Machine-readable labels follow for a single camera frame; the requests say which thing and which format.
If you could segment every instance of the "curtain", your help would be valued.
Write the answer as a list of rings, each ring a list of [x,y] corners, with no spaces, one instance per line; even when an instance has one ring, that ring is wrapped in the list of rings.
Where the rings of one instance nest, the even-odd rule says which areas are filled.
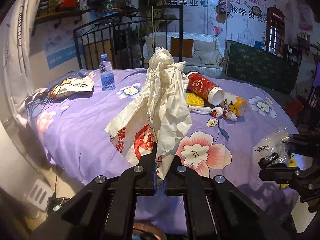
[[[16,0],[11,8],[10,23],[4,40],[4,85],[9,107],[15,120],[23,125],[26,119],[23,102],[34,92],[29,53],[38,0]]]

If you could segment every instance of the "wicker bench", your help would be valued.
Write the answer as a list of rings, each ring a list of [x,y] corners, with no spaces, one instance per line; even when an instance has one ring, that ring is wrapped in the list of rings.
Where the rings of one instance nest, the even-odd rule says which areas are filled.
[[[156,32],[156,36],[158,35],[165,35],[165,32]],[[179,32],[168,32],[168,38],[167,38],[167,43],[168,43],[168,48],[167,50],[170,51],[171,48],[171,38],[179,38]],[[217,45],[219,47],[220,53],[223,55],[223,52],[221,51],[221,47],[218,41],[218,38],[213,37],[211,35],[206,35],[206,34],[197,34],[197,33],[183,33],[183,38],[184,39],[192,39],[192,40],[197,40],[197,41],[216,41]],[[152,55],[149,55],[148,53],[148,48],[147,44],[145,43],[143,46],[143,56],[145,59],[149,59]],[[186,65],[184,68],[184,73],[187,73],[189,71],[198,71],[201,75],[206,75],[209,77],[213,78],[218,78],[222,72],[222,68],[210,68],[210,67],[204,67],[204,66],[189,66]]]

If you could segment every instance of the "metal bolt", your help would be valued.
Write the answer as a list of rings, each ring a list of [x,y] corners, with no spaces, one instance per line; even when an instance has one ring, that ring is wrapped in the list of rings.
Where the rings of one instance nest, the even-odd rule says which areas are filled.
[[[135,166],[135,167],[133,168],[133,170],[134,170],[135,172],[141,172],[141,171],[143,171],[143,167],[140,166],[140,165],[137,165],[137,166]]]
[[[102,176],[102,175],[96,177],[96,179],[95,179],[95,182],[98,184],[104,183],[105,181],[106,181],[106,177]]]
[[[224,183],[226,181],[226,179],[221,176],[221,175],[218,175],[218,176],[215,176],[214,177],[214,180],[217,182],[217,183]]]
[[[177,171],[179,171],[179,172],[185,172],[186,170],[187,170],[187,168],[185,166],[180,165],[177,167]]]

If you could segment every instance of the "crumpled paper bag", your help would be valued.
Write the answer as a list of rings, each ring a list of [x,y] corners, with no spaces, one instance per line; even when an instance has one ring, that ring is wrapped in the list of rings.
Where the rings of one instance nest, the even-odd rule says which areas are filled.
[[[174,64],[169,51],[157,47],[142,91],[105,128],[113,145],[132,165],[152,152],[155,141],[160,179],[167,175],[179,143],[191,127],[186,103],[188,78],[183,74],[186,63]]]

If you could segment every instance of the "blue leaf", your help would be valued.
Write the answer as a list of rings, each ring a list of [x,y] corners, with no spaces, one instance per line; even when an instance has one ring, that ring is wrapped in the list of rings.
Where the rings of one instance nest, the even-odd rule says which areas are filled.
[[[228,133],[225,130],[223,130],[221,127],[219,127],[219,131],[225,137],[225,139],[228,141],[228,139],[229,139]]]

